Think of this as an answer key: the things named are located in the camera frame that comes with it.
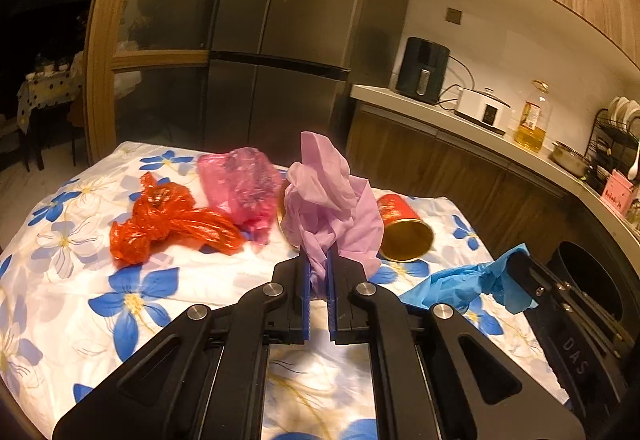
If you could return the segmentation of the red paper cup gold inside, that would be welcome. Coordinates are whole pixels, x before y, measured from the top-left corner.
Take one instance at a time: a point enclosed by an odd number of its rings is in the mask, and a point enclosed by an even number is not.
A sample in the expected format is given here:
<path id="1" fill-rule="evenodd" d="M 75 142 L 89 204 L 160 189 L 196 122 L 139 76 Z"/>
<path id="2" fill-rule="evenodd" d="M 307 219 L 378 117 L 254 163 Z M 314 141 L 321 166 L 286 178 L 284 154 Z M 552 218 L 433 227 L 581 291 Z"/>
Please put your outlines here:
<path id="1" fill-rule="evenodd" d="M 434 243 L 434 231 L 398 194 L 378 199 L 383 220 L 380 254 L 390 261 L 410 262 L 425 255 Z"/>

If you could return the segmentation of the purple glove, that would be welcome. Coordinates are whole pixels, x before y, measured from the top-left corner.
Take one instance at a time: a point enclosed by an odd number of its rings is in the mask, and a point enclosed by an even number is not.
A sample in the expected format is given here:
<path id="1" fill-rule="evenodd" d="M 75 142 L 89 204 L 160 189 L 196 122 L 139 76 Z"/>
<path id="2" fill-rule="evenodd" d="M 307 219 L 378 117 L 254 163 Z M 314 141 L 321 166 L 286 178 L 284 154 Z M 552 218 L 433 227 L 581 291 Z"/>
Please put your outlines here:
<path id="1" fill-rule="evenodd" d="M 324 299 L 332 246 L 367 276 L 376 273 L 383 220 L 369 181 L 350 173 L 328 137 L 303 131 L 300 156 L 286 174 L 285 232 L 309 259 L 311 293 Z"/>

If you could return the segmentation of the black trash bin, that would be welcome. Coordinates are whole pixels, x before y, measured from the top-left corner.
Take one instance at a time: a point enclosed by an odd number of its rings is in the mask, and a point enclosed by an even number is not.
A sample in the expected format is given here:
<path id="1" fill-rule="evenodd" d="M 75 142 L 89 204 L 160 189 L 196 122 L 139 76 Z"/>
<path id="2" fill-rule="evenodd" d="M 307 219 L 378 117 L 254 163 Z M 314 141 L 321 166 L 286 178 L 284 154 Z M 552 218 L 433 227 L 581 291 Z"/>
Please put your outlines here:
<path id="1" fill-rule="evenodd" d="M 563 282 L 590 298 L 629 336 L 639 338 L 639 281 L 626 264 L 601 264 L 588 250 L 573 242 L 559 244 L 547 267 Z"/>

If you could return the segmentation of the wooden base cabinets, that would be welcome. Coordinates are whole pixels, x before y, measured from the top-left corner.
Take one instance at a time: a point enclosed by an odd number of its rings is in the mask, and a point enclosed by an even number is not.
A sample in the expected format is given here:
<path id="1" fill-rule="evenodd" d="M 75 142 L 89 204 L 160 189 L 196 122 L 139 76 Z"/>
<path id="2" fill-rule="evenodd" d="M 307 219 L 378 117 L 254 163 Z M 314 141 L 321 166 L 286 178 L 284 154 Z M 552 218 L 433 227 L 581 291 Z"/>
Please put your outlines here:
<path id="1" fill-rule="evenodd" d="M 639 277 L 639 246 L 623 245 L 578 195 L 469 140 L 359 104 L 347 142 L 352 172 L 372 186 L 447 197 L 492 256 L 524 243 L 547 261 L 562 241 L 582 246 L 612 278 Z"/>

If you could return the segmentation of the pink utensil holder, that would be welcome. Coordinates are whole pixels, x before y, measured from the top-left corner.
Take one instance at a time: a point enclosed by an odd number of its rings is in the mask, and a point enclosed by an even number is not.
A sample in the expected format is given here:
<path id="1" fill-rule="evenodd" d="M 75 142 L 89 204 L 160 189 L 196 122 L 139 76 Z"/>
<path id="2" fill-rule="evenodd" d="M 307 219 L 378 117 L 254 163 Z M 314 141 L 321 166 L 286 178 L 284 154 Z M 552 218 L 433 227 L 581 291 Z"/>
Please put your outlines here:
<path id="1" fill-rule="evenodd" d="M 636 189 L 637 187 L 626 176 L 614 169 L 608 176 L 600 200 L 613 212 L 625 217 L 636 196 Z"/>

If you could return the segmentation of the steel pot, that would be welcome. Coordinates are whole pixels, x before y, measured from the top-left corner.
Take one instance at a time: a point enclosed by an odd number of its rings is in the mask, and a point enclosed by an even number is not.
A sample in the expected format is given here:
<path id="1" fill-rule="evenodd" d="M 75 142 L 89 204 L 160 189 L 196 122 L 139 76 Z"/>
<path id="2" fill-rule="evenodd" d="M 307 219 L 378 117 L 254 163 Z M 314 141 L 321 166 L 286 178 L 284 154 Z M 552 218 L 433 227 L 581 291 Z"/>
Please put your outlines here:
<path id="1" fill-rule="evenodd" d="M 591 169 L 591 165 L 585 156 L 573 150 L 570 146 L 554 141 L 550 160 L 578 179 L 583 179 Z"/>

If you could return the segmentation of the white ladle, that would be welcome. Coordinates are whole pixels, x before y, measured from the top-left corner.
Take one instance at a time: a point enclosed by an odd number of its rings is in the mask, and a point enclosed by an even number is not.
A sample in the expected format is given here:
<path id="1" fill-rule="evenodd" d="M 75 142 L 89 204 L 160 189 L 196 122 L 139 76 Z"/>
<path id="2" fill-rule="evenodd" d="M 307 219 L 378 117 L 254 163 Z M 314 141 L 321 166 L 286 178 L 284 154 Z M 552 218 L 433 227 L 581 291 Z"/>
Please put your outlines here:
<path id="1" fill-rule="evenodd" d="M 634 161 L 632 162 L 631 166 L 627 171 L 627 179 L 630 182 L 633 182 L 634 179 L 637 178 L 637 174 L 639 171 L 639 157 L 640 157 L 640 141 L 638 141 L 638 144 L 637 144 L 637 151 L 636 151 L 636 154 L 634 154 Z"/>

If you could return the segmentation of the cooking oil bottle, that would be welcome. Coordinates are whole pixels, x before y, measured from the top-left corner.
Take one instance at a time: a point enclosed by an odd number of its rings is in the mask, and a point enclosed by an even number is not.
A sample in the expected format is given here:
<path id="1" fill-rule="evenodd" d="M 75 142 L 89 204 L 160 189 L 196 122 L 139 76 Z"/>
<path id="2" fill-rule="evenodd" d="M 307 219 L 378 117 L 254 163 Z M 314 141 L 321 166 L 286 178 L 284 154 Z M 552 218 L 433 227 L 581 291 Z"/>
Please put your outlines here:
<path id="1" fill-rule="evenodd" d="M 533 90 L 521 112 L 514 141 L 522 148 L 538 153 L 544 144 L 552 106 L 549 101 L 549 86 L 539 79 L 532 81 Z"/>

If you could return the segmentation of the black dish rack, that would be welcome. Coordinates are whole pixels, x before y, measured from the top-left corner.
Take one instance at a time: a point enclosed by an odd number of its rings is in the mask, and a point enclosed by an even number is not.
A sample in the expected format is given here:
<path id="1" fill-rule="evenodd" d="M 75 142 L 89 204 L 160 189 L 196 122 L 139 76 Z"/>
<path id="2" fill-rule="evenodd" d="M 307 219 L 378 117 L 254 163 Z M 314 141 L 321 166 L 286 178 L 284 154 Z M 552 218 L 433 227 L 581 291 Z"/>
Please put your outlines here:
<path id="1" fill-rule="evenodd" d="M 614 169 L 624 176 L 634 161 L 639 141 L 639 102 L 614 98 L 594 116 L 586 157 L 591 165 L 587 183 L 599 194 Z"/>

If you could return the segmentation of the floral white blue tablecloth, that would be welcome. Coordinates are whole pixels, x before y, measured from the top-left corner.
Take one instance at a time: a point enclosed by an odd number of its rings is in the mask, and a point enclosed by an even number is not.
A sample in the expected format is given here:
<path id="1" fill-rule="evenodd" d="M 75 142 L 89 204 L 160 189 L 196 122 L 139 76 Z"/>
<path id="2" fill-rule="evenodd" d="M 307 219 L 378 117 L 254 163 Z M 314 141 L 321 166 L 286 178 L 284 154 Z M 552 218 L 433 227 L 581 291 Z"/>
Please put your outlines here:
<path id="1" fill-rule="evenodd" d="M 206 202 L 198 153 L 127 142 L 105 160 L 73 167 L 55 150 L 40 172 L 1 174 L 1 376 L 40 434 L 191 304 L 234 304 L 294 256 L 279 229 L 265 245 L 226 256 L 173 241 L 128 273 L 108 234 L 125 221 L 140 180 L 186 186 Z M 330 341 L 326 305 L 311 305 L 311 336 L 270 352 L 265 438 L 371 439 L 375 435 L 368 349 Z"/>

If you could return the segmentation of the white rice cooker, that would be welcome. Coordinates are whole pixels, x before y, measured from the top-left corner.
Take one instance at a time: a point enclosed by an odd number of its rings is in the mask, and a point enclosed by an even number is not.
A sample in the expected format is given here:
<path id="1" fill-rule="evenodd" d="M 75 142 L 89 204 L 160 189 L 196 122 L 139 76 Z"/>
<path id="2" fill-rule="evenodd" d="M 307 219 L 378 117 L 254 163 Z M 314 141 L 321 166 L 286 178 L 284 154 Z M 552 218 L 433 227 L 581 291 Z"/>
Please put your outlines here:
<path id="1" fill-rule="evenodd" d="M 504 136 L 512 110 L 509 104 L 494 95 L 491 88 L 484 91 L 462 88 L 454 114 L 494 134 Z"/>

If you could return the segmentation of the red mesh plastic bag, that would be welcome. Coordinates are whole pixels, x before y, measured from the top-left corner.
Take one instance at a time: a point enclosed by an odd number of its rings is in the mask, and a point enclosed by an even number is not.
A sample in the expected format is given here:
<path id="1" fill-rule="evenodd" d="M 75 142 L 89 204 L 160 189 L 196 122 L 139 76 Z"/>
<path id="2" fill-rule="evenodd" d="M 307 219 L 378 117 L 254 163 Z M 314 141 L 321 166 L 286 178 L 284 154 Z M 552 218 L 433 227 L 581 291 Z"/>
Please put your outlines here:
<path id="1" fill-rule="evenodd" d="M 111 225 L 110 252 L 123 266 L 143 264 L 152 246 L 171 235 L 199 240 L 226 255 L 242 250 L 245 238 L 231 218 L 213 208 L 196 207 L 186 186 L 160 183 L 150 172 L 140 178 L 140 184 L 131 216 Z"/>

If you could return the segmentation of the pink plastic bag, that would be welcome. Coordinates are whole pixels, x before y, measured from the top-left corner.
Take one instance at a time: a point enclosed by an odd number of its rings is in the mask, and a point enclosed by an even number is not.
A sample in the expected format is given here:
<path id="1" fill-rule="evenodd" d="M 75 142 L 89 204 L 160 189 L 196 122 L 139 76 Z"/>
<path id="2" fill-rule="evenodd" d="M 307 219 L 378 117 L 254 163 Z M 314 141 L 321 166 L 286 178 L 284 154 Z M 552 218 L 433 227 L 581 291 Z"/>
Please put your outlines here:
<path id="1" fill-rule="evenodd" d="M 196 162 L 208 206 L 227 214 L 256 244 L 269 242 L 282 177 L 257 148 L 204 154 Z"/>

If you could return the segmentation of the black air fryer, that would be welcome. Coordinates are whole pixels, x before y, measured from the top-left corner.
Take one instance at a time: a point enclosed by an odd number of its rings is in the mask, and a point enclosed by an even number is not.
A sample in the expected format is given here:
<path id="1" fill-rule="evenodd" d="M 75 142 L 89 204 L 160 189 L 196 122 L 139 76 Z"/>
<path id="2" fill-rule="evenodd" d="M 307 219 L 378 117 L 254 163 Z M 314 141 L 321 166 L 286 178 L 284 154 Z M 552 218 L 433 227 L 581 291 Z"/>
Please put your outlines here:
<path id="1" fill-rule="evenodd" d="M 442 91 L 450 50 L 442 44 L 409 37 L 396 82 L 396 90 L 426 104 L 436 105 Z"/>

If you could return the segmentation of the dark steel refrigerator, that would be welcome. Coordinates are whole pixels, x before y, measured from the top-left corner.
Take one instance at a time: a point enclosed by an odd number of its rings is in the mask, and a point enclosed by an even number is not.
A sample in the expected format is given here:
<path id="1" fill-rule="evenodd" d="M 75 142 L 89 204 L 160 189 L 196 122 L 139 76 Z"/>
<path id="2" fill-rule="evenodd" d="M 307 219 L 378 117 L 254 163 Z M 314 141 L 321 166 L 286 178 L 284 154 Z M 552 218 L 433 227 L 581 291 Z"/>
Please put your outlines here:
<path id="1" fill-rule="evenodd" d="M 408 0 L 219 0 L 204 145 L 254 146 L 276 164 L 313 131 L 347 143 L 356 85 L 390 83 Z"/>

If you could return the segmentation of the wooden glass door cabinet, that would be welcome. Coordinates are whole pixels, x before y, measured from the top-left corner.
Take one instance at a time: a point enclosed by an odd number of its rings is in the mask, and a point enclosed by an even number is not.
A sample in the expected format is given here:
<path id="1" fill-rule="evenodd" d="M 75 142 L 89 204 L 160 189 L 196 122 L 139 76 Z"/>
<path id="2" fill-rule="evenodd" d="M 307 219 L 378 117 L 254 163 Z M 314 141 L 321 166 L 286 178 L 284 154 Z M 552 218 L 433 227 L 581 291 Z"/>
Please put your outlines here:
<path id="1" fill-rule="evenodd" d="M 125 141 L 199 148 L 219 0 L 92 0 L 85 42 L 88 155 Z"/>

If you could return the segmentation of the wall outlet plate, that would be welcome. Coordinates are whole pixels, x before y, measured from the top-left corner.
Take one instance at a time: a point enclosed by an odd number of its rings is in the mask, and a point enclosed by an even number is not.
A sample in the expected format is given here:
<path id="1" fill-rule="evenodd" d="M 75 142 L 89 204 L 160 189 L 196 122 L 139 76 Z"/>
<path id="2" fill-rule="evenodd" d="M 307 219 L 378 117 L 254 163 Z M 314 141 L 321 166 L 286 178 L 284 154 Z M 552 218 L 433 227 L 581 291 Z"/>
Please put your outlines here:
<path id="1" fill-rule="evenodd" d="M 448 8 L 445 20 L 448 23 L 460 25 L 462 21 L 462 11 L 454 8 Z"/>

